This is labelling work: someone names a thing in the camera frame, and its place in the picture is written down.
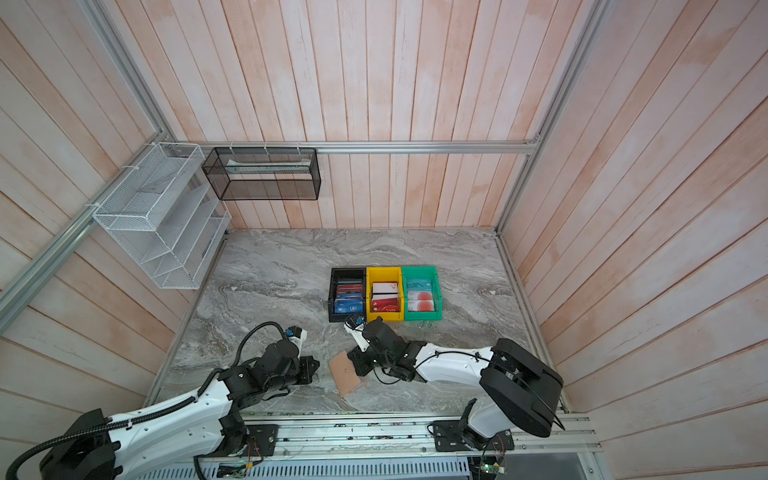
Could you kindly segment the tan leather card holder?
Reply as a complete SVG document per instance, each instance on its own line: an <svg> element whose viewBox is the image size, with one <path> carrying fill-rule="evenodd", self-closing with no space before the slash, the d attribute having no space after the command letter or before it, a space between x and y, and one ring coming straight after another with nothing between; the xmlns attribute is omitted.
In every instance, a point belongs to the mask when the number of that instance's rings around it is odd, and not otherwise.
<svg viewBox="0 0 768 480"><path fill-rule="evenodd" d="M340 352L333 357L329 362L329 369L341 397L346 397L367 385L367 380L356 373L346 352Z"/></svg>

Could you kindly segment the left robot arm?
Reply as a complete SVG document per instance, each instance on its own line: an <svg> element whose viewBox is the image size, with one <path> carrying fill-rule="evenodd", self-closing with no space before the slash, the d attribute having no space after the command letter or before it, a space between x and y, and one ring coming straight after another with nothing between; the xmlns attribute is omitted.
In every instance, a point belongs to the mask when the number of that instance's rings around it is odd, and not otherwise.
<svg viewBox="0 0 768 480"><path fill-rule="evenodd" d="M185 395L110 418L83 414L39 464L45 479L137 479L198 456L245 449L249 431L241 412L311 383L320 363L290 339L258 357L216 369Z"/></svg>

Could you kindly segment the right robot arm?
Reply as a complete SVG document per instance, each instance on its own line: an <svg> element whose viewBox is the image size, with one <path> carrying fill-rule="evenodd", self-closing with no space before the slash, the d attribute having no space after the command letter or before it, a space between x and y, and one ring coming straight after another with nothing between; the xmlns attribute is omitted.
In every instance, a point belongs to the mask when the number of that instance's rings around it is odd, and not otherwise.
<svg viewBox="0 0 768 480"><path fill-rule="evenodd" d="M511 339L490 347L455 349L400 337L360 338L347 353L358 376L382 373L396 382L451 382L479 386L490 400L471 404L466 428L490 439L513 426L540 438L562 427L557 408L562 377Z"/></svg>

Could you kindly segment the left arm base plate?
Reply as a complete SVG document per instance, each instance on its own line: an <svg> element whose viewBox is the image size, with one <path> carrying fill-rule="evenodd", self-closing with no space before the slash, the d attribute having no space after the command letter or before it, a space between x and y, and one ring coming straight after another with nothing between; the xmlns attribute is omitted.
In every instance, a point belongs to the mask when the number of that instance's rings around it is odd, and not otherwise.
<svg viewBox="0 0 768 480"><path fill-rule="evenodd" d="M229 456L269 458L274 455L278 440L277 424L246 425L234 435Z"/></svg>

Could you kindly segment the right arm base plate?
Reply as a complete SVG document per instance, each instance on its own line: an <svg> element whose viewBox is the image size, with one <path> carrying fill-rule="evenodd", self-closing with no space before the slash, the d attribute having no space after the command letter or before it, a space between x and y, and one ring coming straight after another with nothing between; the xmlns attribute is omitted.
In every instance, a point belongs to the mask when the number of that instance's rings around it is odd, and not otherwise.
<svg viewBox="0 0 768 480"><path fill-rule="evenodd" d="M515 449L510 432L505 431L492 438L486 438L474 432L461 420L433 421L427 426L427 430L434 438L435 449L438 452L489 451L493 449L504 453Z"/></svg>

